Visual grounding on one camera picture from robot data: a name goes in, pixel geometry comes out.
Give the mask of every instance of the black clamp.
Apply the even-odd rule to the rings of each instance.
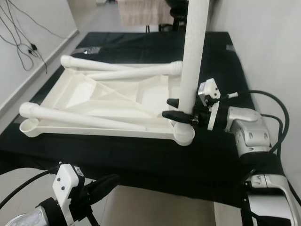
[[[98,226],[91,205],[107,196],[117,185],[120,185],[120,177],[113,174],[83,186],[79,194],[71,199],[69,205],[74,221],[81,221],[87,217],[92,226]]]
[[[179,99],[168,99],[167,104],[178,108],[179,107]],[[167,119],[171,119],[177,122],[189,124],[191,126],[202,127],[208,124],[210,119],[209,107],[204,106],[199,98],[196,97],[196,102],[193,107],[192,114],[186,114],[180,111],[164,111],[162,112],[162,116]]]

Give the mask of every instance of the white wall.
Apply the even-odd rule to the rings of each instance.
[[[77,29],[66,0],[12,0],[12,2],[31,15],[39,24],[44,25],[62,37],[67,37]],[[0,1],[0,5],[7,11],[4,0]],[[38,47],[44,60],[46,60],[64,39],[53,36],[43,28],[38,27],[31,19],[18,10],[14,9],[14,11],[26,36]],[[5,19],[7,24],[10,23],[1,10],[0,16]],[[16,34],[11,24],[9,27]],[[1,21],[0,34],[8,41],[13,42],[12,36]],[[27,48],[22,47],[22,50],[27,52]],[[23,58],[26,65],[30,65],[30,62],[25,57]],[[40,66],[43,66],[43,62],[34,59],[34,68],[26,72],[18,58],[16,47],[0,39],[0,108]]]
[[[77,28],[81,29],[96,12],[95,0],[67,0]]]
[[[288,108],[291,123],[282,163],[301,197],[300,21],[300,0],[220,0],[211,29],[230,33],[250,88],[276,95]],[[273,100],[259,95],[255,100],[261,113],[284,120]],[[278,125],[272,120],[267,124],[275,143]]]

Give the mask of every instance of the black table cloth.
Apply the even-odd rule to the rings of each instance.
[[[158,33],[89,33],[78,48],[98,53],[74,57],[108,63],[169,63],[182,60],[184,35]],[[40,104],[64,68],[60,67],[31,100]],[[239,58],[226,32],[208,32],[199,82],[215,78],[222,94],[247,90]],[[226,100],[226,106],[254,109],[250,96]],[[31,167],[48,169],[58,162],[76,164],[97,179],[117,173],[122,185],[240,206],[236,185],[245,171],[234,136],[222,130],[197,129],[190,146],[172,140],[42,134],[29,138],[19,131],[17,116],[0,135],[0,174]]]

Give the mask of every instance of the metal bracket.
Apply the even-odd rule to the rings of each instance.
[[[201,83],[198,89],[198,96],[200,97],[204,106],[207,106],[206,96],[210,96],[211,99],[219,99],[221,97],[221,93],[217,88],[215,80],[208,79],[206,82]],[[219,105],[220,102],[216,102],[212,105],[212,107],[209,108],[209,111],[211,111],[211,115],[208,124],[208,130],[213,130]]]

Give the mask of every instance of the black cable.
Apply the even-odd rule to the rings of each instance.
[[[5,11],[3,10],[3,8],[2,8],[2,7],[1,7],[1,8],[2,8],[4,14],[7,16],[7,18],[13,23],[14,28],[15,28],[15,31],[16,31],[16,33],[17,33],[17,36],[18,36],[18,38],[19,38],[19,40],[20,40],[20,43],[22,43],[21,37],[20,37],[20,35],[19,35],[19,33],[18,33],[18,30],[17,30],[16,25],[15,25],[15,22],[14,22],[14,18],[13,18],[13,16],[11,15],[10,8],[9,8],[9,5],[8,5],[8,1],[5,0],[5,2],[6,2],[6,4],[7,4],[7,6],[8,6],[8,12],[9,12],[9,15],[10,15],[10,17],[11,17],[11,20],[10,20],[10,18],[7,16],[7,14],[6,14]]]
[[[25,31],[23,30],[23,28],[22,28],[22,26],[21,26],[21,23],[20,23],[20,21],[19,21],[19,19],[18,19],[18,15],[16,14],[15,9],[14,9],[13,7],[12,7],[11,9],[12,9],[12,11],[14,12],[14,15],[15,15],[15,18],[16,18],[16,21],[17,21],[17,23],[18,23],[19,28],[22,30],[23,34],[25,35],[25,38],[28,39],[27,35],[25,34]]]
[[[272,225],[268,220],[264,219],[263,217],[257,215],[256,213],[248,210],[248,209],[242,209],[243,211],[249,213],[251,215],[251,217],[255,218],[258,221],[264,223],[265,225]]]
[[[11,0],[7,0],[7,1],[9,1],[9,3],[12,4],[12,5],[13,5],[17,10],[19,10],[21,13],[27,15],[27,16],[28,16],[28,17],[29,17],[36,25],[40,26],[41,28],[44,28],[46,31],[48,31],[48,32],[51,33],[52,35],[54,35],[54,36],[56,36],[56,37],[58,37],[58,38],[61,38],[61,39],[71,39],[71,38],[73,38],[73,37],[76,36],[76,34],[75,34],[75,35],[73,35],[73,36],[71,36],[71,37],[63,37],[63,36],[60,36],[60,35],[58,35],[58,34],[53,33],[53,32],[50,31],[48,28],[46,28],[46,27],[44,27],[43,25],[40,25],[38,22],[36,22],[36,21],[35,21],[28,13],[26,13],[26,12],[20,10],[14,3],[11,2]]]
[[[15,27],[15,30],[16,30],[16,33],[17,33],[17,35],[18,35],[18,37],[19,37],[20,43],[22,43],[22,41],[21,41],[19,32],[23,35],[23,37],[24,37],[29,43],[31,43],[31,42],[28,40],[28,38],[26,37],[26,35],[23,34],[23,32],[21,32],[21,30],[16,26],[16,24],[15,24],[15,22],[14,22],[14,19],[13,19],[13,16],[12,16],[11,13],[10,13],[10,10],[9,10],[9,14],[10,14],[10,17],[11,17],[11,18],[9,18],[9,16],[8,16],[7,13],[4,11],[4,9],[3,9],[3,7],[2,7],[1,5],[0,5],[0,9],[3,11],[3,13],[5,14],[5,16],[9,19],[9,21],[10,21],[10,22],[13,24],[13,26]]]
[[[36,51],[37,51],[38,55],[41,57],[41,60],[43,61],[44,65],[45,65],[45,68],[46,68],[46,74],[48,74],[48,66],[47,66],[47,64],[45,63],[45,61],[44,61],[44,59],[43,59],[41,53],[40,53],[38,50],[36,50]]]
[[[15,42],[16,48],[17,48],[17,54],[18,54],[18,56],[19,56],[19,58],[20,58],[20,61],[21,61],[21,64],[22,64],[24,70],[25,70],[25,71],[30,71],[30,70],[33,68],[33,65],[34,65],[32,58],[31,58],[29,55],[27,55],[26,53],[24,53],[24,52],[20,49],[19,44],[17,43],[17,41],[16,41],[16,39],[15,39],[15,37],[14,37],[12,31],[11,31],[11,30],[9,29],[9,27],[6,25],[6,23],[4,22],[4,20],[2,19],[1,16],[0,16],[0,20],[1,20],[1,21],[3,22],[3,24],[6,26],[7,30],[10,32],[10,34],[12,35],[12,37],[13,37],[13,39],[14,39],[14,42]],[[22,58],[21,58],[21,56],[20,56],[19,51],[20,51],[21,53],[23,53],[25,56],[27,56],[27,57],[30,59],[30,61],[32,62],[32,65],[31,65],[31,67],[30,67],[29,69],[26,69],[26,68],[25,68],[24,62],[23,62],[23,60],[22,60]]]
[[[296,193],[295,189],[293,188],[293,186],[291,185],[291,183],[289,182],[289,180],[287,180],[287,182],[288,182],[288,185],[290,187],[290,190],[291,190],[293,196],[295,197],[295,199],[298,202],[298,204],[301,206],[301,199],[300,199],[300,197]]]
[[[32,43],[28,40],[28,38],[26,37],[26,35],[24,35],[24,34],[20,31],[20,29],[16,26],[16,24],[15,24],[15,22],[14,22],[14,19],[13,19],[13,16],[12,16],[12,14],[11,14],[11,12],[10,12],[8,0],[6,0],[6,3],[7,3],[7,5],[8,5],[8,11],[9,11],[9,14],[10,14],[10,17],[11,17],[11,18],[9,18],[9,16],[6,14],[6,12],[4,11],[4,9],[3,9],[3,7],[2,7],[1,5],[0,5],[0,9],[3,11],[3,13],[6,15],[6,17],[10,20],[10,22],[14,25],[15,30],[16,30],[16,33],[18,34],[18,37],[19,37],[20,43],[21,43],[21,44],[19,44],[19,46],[20,46],[20,45],[25,45],[25,46],[31,51],[30,54],[32,54],[34,57],[39,57],[39,56],[40,56],[41,60],[43,61],[44,65],[45,65],[45,68],[46,68],[46,74],[47,74],[47,73],[48,73],[48,67],[47,67],[47,64],[45,63],[45,61],[44,61],[42,55],[40,54],[40,52],[38,52],[38,54],[35,52],[35,51],[38,50],[38,49],[36,48],[36,46],[35,46],[34,44],[32,44]],[[25,38],[32,46],[34,45],[36,49],[33,49],[33,48],[29,47],[28,45],[22,43],[22,40],[21,40],[21,38],[20,38],[20,36],[19,36],[18,31],[24,36],[24,38]]]
[[[274,115],[269,115],[269,114],[262,114],[263,117],[270,117],[273,119],[276,119],[279,122],[279,132],[278,132],[278,137],[280,137],[282,135],[282,128],[283,128],[283,123],[281,121],[281,119],[279,119],[278,117],[274,116]],[[281,158],[281,145],[280,147],[277,149],[277,156],[279,158]],[[296,199],[296,201],[298,202],[298,204],[301,206],[301,199],[298,196],[298,194],[296,193],[295,189],[293,188],[292,184],[289,182],[289,180],[287,180],[288,185],[290,187],[290,190],[294,196],[294,198]]]
[[[278,131],[278,140],[280,139],[280,137],[282,136],[282,131],[283,131],[283,122],[281,121],[280,118],[274,116],[274,115],[270,115],[270,114],[261,114],[263,117],[268,117],[268,118],[272,118],[272,119],[276,119],[279,123],[279,131]],[[279,145],[279,148],[277,149],[277,156],[280,157],[281,156],[281,144]]]
[[[280,105],[280,107],[282,108],[282,111],[283,111],[284,116],[285,116],[284,130],[283,130],[282,136],[277,141],[277,143],[270,149],[269,153],[275,152],[279,148],[279,146],[281,145],[281,143],[283,142],[283,140],[285,139],[285,137],[287,135],[287,132],[288,132],[288,128],[289,128],[289,124],[290,124],[290,117],[289,117],[287,108],[285,107],[285,105],[276,96],[274,96],[274,95],[272,95],[272,94],[270,94],[268,92],[264,92],[264,91],[260,91],[260,90],[246,90],[246,91],[240,91],[240,92],[237,92],[237,93],[238,93],[238,95],[250,94],[250,93],[263,94],[263,95],[266,95],[266,96],[274,99]],[[216,99],[216,102],[222,101],[222,100],[225,100],[225,99],[228,99],[228,98],[229,98],[229,95],[221,97],[219,99]]]
[[[18,192],[20,192],[23,188],[25,188],[27,185],[29,185],[31,182],[41,178],[42,176],[45,176],[47,174],[53,173],[54,169],[50,169],[47,170],[45,172],[42,172],[36,176],[34,176],[33,178],[27,180],[25,183],[23,183],[22,185],[20,185],[18,188],[16,188],[12,193],[10,193],[1,203],[0,203],[0,209],[2,209],[2,207],[9,201],[11,200],[12,197],[14,197]]]
[[[3,41],[5,41],[6,43],[10,44],[10,45],[13,45],[13,46],[17,46],[16,44],[10,42],[10,41],[7,41],[2,35],[0,35],[0,38],[3,39]]]

